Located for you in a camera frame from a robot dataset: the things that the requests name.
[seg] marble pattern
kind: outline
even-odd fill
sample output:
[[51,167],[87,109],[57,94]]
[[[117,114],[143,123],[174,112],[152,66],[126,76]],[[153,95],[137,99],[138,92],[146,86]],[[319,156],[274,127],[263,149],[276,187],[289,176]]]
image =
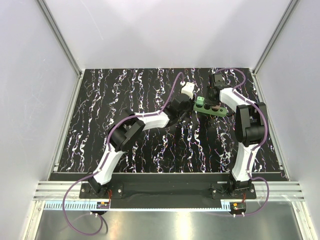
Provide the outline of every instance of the marble pattern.
[[[195,83],[195,94],[204,96],[208,76],[216,68],[87,69],[81,83],[68,129],[58,172],[95,170],[106,148],[107,130],[125,108],[136,113],[161,109],[179,72]],[[248,68],[242,68],[247,82],[239,92],[258,101]],[[223,72],[235,86],[243,79],[232,70]],[[181,89],[176,85],[175,93]],[[132,150],[120,159],[115,172],[205,173],[229,172],[235,163],[235,118],[212,117],[192,112],[170,128],[143,132]],[[256,155],[255,172],[279,172],[270,138]]]

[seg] purple cable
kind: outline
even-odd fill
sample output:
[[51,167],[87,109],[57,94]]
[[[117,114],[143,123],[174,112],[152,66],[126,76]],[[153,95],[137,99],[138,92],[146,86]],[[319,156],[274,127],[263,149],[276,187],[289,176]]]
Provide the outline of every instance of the purple cable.
[[[142,118],[142,117],[157,116],[157,115],[161,114],[161,113],[165,110],[165,107],[167,106],[168,102],[170,101],[170,98],[171,98],[171,96],[172,96],[172,94],[173,94],[173,92],[174,92],[176,83],[177,83],[180,75],[182,75],[182,80],[183,80],[183,81],[185,80],[184,74],[183,74],[182,72],[179,72],[178,75],[175,77],[175,80],[174,80],[174,82],[173,82],[173,85],[172,85],[172,89],[171,89],[171,91],[170,91],[170,94],[169,94],[167,100],[165,101],[163,107],[161,108],[161,110],[160,110],[159,112],[150,113],[150,114],[146,113],[146,114],[139,114],[139,115],[128,116],[128,117],[122,119],[120,122],[118,122],[118,123],[111,129],[111,131],[109,132],[108,137],[107,137],[107,139],[106,139],[106,145],[107,145],[107,147],[108,147],[108,153],[106,154],[106,156],[105,156],[105,158],[104,158],[104,160],[103,160],[103,162],[102,162],[102,164],[101,164],[100,169],[102,169],[102,168],[104,167],[104,165],[105,165],[105,163],[106,163],[106,161],[107,161],[107,159],[108,159],[108,156],[109,156],[109,153],[110,153],[110,149],[111,149],[111,146],[110,146],[110,138],[111,138],[112,134],[114,133],[114,131],[115,131],[121,124],[123,124],[123,123],[124,123],[125,121],[127,121],[127,120],[130,120],[130,119],[133,119],[133,118]],[[67,216],[67,213],[66,213],[66,209],[65,209],[65,202],[66,202],[66,198],[67,198],[68,193],[71,191],[71,189],[72,189],[75,185],[77,185],[77,184],[80,183],[81,181],[84,181],[84,180],[86,180],[86,179],[89,179],[89,178],[91,178],[91,177],[94,177],[94,176],[97,175],[98,173],[99,173],[99,171],[96,171],[96,172],[94,172],[93,174],[90,174],[90,175],[88,175],[88,176],[85,176],[85,177],[79,179],[78,181],[76,181],[75,183],[73,183],[73,184],[71,185],[71,187],[69,187],[69,189],[65,192],[65,194],[64,194],[64,196],[63,196],[63,200],[62,200],[62,211],[63,211],[63,215],[64,215],[64,218],[65,218],[66,223],[67,223],[67,224],[69,225],[69,227],[72,228],[74,231],[76,231],[76,232],[79,233],[79,234],[85,235],[85,236],[94,236],[94,235],[98,234],[98,233],[101,231],[101,229],[102,229],[102,227],[103,227],[103,221],[104,221],[103,217],[100,216],[100,215],[98,215],[99,218],[100,218],[100,220],[101,220],[101,226],[100,226],[100,228],[98,229],[98,231],[96,231],[96,232],[94,232],[94,233],[85,233],[85,232],[82,232],[82,231],[76,229],[76,228],[71,224],[71,222],[69,221],[68,216]]]
[[[236,90],[237,88],[241,87],[242,85],[244,85],[244,84],[246,83],[246,80],[247,80],[247,79],[246,79],[246,75],[245,75],[242,71],[240,71],[239,69],[236,69],[236,68],[221,68],[221,69],[217,70],[216,73],[221,72],[221,71],[224,71],[224,70],[234,70],[234,71],[240,73],[240,74],[243,76],[243,81],[242,81],[240,84],[236,85],[236,86],[232,89],[232,92],[233,92],[235,95],[237,95],[239,98],[241,98],[243,101],[245,101],[246,103],[248,103],[248,104],[250,104],[251,106],[253,106],[254,109],[255,109],[255,110],[260,114],[260,116],[262,117],[262,120],[263,120],[263,123],[264,123],[264,136],[263,136],[262,141],[261,141],[257,146],[255,146],[255,147],[252,149],[252,150],[254,151],[254,150],[256,150],[257,148],[261,147],[261,146],[266,142],[266,140],[267,140],[267,136],[268,136],[267,120],[266,120],[264,114],[261,112],[261,110],[260,110],[253,102],[248,101],[245,97],[243,97],[243,96],[242,96],[240,93],[238,93],[237,90]],[[255,181],[255,180],[262,180],[262,181],[264,181],[264,183],[265,183],[265,185],[266,185],[266,198],[265,198],[264,203],[262,204],[262,206],[261,206],[258,210],[254,211],[254,212],[251,212],[251,213],[247,213],[246,216],[252,216],[252,215],[254,215],[254,214],[257,214],[257,213],[261,212],[261,210],[262,210],[262,209],[265,207],[265,205],[267,204],[268,199],[269,199],[269,194],[270,194],[270,189],[269,189],[269,184],[268,184],[268,182],[267,182],[263,177],[257,176],[257,177],[254,177],[254,178],[253,178],[253,177],[250,175],[250,173],[248,172],[248,171],[251,170],[251,169],[250,169],[250,164],[251,164],[251,161],[252,161],[252,157],[253,157],[253,154],[252,154],[252,152],[251,152],[251,153],[250,153],[250,156],[249,156],[249,161],[248,161],[248,164],[247,164],[247,167],[246,167],[247,174],[248,174],[249,178],[250,178],[252,181]],[[226,216],[232,217],[232,215],[219,215],[219,214],[213,214],[213,215],[217,215],[217,216],[221,216],[221,217],[222,217],[222,216],[223,216],[223,217],[226,217]]]

